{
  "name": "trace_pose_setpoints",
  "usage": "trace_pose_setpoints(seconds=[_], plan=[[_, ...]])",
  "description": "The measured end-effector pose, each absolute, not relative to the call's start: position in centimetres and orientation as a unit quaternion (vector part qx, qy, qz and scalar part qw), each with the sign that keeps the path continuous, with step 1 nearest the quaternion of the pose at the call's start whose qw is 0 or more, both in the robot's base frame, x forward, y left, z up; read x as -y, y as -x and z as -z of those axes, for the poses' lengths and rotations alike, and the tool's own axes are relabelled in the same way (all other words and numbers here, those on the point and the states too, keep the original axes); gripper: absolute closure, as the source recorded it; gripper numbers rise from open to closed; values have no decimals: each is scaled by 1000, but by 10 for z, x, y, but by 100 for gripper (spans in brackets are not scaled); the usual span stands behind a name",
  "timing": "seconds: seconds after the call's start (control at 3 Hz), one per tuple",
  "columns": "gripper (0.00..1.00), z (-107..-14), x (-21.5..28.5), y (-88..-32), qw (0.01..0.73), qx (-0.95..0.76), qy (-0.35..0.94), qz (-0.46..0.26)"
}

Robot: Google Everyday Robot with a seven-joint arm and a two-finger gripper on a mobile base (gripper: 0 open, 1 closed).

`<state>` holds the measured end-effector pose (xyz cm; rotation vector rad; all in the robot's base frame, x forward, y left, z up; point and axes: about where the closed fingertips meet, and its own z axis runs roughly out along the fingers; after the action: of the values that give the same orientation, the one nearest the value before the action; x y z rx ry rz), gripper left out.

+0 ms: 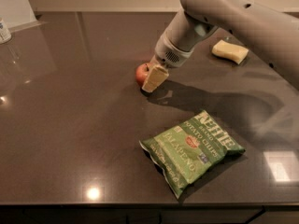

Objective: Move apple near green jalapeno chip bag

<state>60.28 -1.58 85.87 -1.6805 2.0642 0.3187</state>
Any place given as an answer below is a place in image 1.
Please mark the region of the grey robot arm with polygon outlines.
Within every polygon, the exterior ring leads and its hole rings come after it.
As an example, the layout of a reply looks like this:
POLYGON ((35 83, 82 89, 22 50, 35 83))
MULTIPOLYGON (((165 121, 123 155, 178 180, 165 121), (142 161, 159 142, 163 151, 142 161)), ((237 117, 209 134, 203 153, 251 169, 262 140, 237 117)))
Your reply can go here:
POLYGON ((299 20, 251 0, 180 0, 160 36, 142 90, 155 91, 170 68, 182 66, 197 43, 221 28, 299 88, 299 20))

